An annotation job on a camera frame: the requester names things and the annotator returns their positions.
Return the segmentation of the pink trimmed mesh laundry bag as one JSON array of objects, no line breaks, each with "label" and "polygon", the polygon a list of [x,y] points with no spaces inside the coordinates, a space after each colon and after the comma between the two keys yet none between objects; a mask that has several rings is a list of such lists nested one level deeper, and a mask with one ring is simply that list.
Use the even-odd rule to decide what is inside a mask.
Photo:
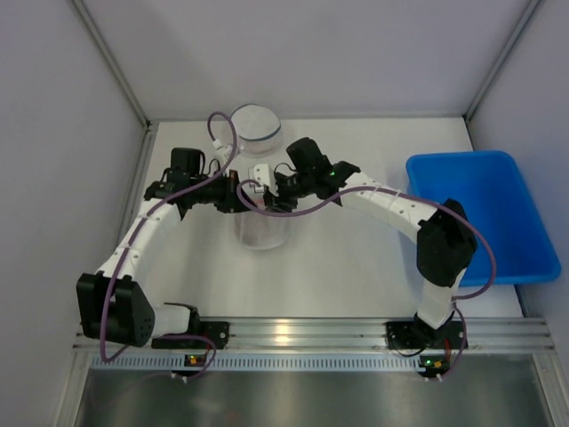
[{"label": "pink trimmed mesh laundry bag", "polygon": [[290,222],[252,211],[234,215],[236,240],[249,250],[264,251],[281,246],[290,236]]}]

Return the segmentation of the red bra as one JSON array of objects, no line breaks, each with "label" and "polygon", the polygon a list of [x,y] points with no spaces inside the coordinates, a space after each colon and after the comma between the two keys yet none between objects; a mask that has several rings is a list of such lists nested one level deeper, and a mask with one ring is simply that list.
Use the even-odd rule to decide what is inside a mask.
[{"label": "red bra", "polygon": [[244,213],[240,219],[240,241],[254,249],[269,249],[281,242],[281,230],[276,218]]}]

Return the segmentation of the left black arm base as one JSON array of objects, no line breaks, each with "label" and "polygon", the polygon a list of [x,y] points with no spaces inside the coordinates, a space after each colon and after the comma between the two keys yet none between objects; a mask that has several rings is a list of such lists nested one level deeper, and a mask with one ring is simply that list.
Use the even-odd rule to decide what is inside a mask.
[{"label": "left black arm base", "polygon": [[153,338],[150,345],[157,350],[223,350],[229,332],[227,321],[200,320],[189,332]]}]

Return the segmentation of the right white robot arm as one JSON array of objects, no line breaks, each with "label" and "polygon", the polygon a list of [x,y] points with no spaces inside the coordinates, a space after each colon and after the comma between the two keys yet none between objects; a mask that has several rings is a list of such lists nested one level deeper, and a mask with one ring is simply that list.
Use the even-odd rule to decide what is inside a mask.
[{"label": "right white robot arm", "polygon": [[433,330],[445,324],[451,317],[458,285],[477,250],[461,204],[452,199],[442,205],[421,201],[374,181],[356,165],[346,161],[333,164],[308,137],[292,143],[286,153],[293,163],[290,175],[269,166],[253,169],[264,190],[265,207],[292,213],[304,197],[331,198],[337,205],[370,214],[403,233],[416,245],[416,266],[423,277],[416,317]]}]

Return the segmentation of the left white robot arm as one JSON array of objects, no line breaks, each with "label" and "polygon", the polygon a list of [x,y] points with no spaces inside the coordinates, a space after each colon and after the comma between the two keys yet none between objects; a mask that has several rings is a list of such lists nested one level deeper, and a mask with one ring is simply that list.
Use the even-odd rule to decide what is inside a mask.
[{"label": "left white robot arm", "polygon": [[174,149],[162,180],[147,187],[123,240],[96,272],[78,279],[76,293],[84,336],[142,347],[163,335],[197,330],[195,307],[152,302],[145,293],[145,283],[168,236],[194,205],[212,205],[224,214],[245,210],[236,195],[237,171],[224,166],[207,175],[203,169],[202,151]]}]

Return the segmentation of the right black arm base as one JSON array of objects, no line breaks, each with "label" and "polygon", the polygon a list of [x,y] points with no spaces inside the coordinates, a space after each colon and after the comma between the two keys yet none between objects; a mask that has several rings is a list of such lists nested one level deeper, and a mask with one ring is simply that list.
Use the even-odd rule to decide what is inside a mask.
[{"label": "right black arm base", "polygon": [[463,322],[455,315],[453,311],[439,328],[432,328],[417,316],[391,320],[386,324],[388,348],[405,355],[417,355],[419,350],[465,350],[468,339]]}]

